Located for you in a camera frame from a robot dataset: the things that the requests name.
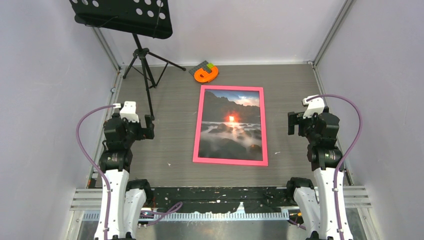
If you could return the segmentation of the pink wooden picture frame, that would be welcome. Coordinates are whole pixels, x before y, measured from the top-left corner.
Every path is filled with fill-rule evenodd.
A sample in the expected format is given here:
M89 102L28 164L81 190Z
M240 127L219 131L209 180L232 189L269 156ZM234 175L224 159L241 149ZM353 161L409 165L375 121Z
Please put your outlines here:
M192 160L258 167L269 164L262 87L201 86Z

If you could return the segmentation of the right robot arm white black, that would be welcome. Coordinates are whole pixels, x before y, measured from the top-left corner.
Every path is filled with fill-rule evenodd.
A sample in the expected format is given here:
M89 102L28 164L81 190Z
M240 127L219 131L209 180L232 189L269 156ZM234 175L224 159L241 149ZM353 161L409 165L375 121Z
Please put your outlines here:
M286 185L285 198L299 207L309 240L352 240L354 238L346 214L343 193L343 154L336 147L339 118L331 113L289 112L288 134L308 140L307 159L316 183L308 178L292 177Z

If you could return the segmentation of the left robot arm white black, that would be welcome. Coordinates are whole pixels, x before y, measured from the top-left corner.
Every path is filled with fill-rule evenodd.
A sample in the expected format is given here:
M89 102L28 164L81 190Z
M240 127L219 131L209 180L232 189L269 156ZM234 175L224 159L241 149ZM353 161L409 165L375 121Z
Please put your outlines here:
M103 152L99 159L102 196L95 240L133 240L142 207L153 202L146 179L130 180L134 142L154 138L154 117L145 115L146 126L114 113L103 127Z

